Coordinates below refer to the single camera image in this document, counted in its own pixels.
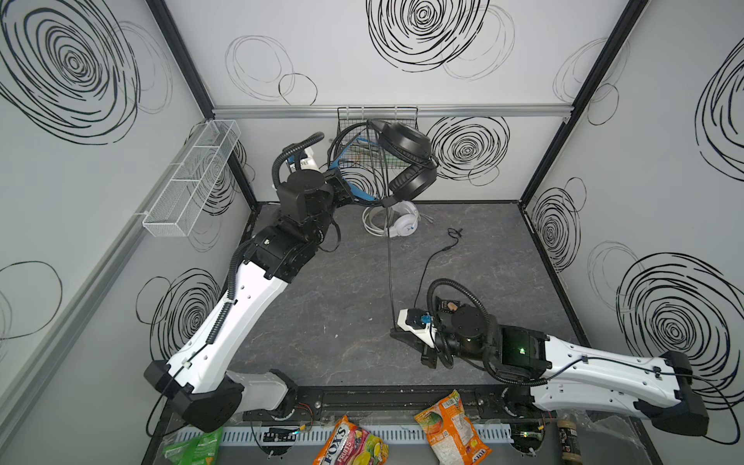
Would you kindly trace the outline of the white gaming headset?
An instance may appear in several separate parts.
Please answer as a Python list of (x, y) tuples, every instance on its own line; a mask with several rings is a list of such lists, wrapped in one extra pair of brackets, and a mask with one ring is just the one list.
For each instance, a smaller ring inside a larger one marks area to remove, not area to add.
[(362, 213), (362, 226), (376, 238), (408, 238), (420, 222), (434, 223), (434, 218), (421, 213), (411, 201), (401, 201), (392, 207), (368, 207)]

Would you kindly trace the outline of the black blue gaming headset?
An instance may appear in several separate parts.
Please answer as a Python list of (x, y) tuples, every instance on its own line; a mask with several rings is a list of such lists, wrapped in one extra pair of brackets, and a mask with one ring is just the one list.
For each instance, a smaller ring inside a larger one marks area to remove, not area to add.
[(401, 122), (368, 119), (342, 129), (327, 151), (340, 201), (392, 207), (412, 201), (438, 178), (427, 135)]

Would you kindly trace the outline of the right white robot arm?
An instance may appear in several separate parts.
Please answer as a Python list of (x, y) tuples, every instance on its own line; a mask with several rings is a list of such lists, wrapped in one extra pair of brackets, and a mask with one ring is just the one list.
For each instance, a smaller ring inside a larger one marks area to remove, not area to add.
[(743, 439), (738, 416), (732, 417), (732, 438), (710, 435), (704, 395), (715, 393), (729, 412), (734, 405), (711, 380), (695, 374), (683, 353), (623, 356), (502, 325), (472, 291), (449, 278), (430, 283), (424, 304), (393, 308), (391, 317), (389, 335), (417, 350), (423, 365), (452, 369), (462, 360), (502, 386), (502, 404), (513, 418), (598, 411), (649, 420), (662, 432), (720, 446)]

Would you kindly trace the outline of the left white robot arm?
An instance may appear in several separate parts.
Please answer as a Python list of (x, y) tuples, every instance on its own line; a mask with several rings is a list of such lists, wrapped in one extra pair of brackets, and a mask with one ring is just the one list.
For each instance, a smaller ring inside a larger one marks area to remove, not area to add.
[(195, 334), (169, 360), (155, 360), (145, 370), (172, 410), (203, 432), (219, 429), (236, 413), (288, 418), (294, 412), (298, 386), (287, 375), (276, 369), (238, 373), (229, 365), (271, 302), (320, 250), (335, 209), (350, 201), (338, 172), (301, 164), (304, 151), (324, 137), (317, 132), (288, 145), (275, 159), (278, 216), (236, 248), (226, 293)]

